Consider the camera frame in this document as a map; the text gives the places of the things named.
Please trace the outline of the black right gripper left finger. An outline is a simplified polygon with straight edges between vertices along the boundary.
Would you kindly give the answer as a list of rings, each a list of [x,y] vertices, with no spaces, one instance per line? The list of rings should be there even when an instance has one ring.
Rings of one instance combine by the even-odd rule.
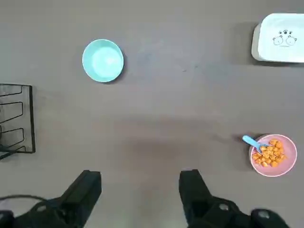
[[[15,216],[11,210],[0,211],[2,228],[83,228],[102,193],[102,175],[99,171],[84,170],[68,189],[57,198],[16,194],[1,197],[37,200],[26,213]]]

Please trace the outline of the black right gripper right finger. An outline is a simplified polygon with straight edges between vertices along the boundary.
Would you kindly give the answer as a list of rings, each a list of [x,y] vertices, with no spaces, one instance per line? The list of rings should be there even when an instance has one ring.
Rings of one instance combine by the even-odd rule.
[[[180,172],[179,193],[189,228],[288,228],[268,209],[243,213],[232,201],[213,196],[197,169]]]

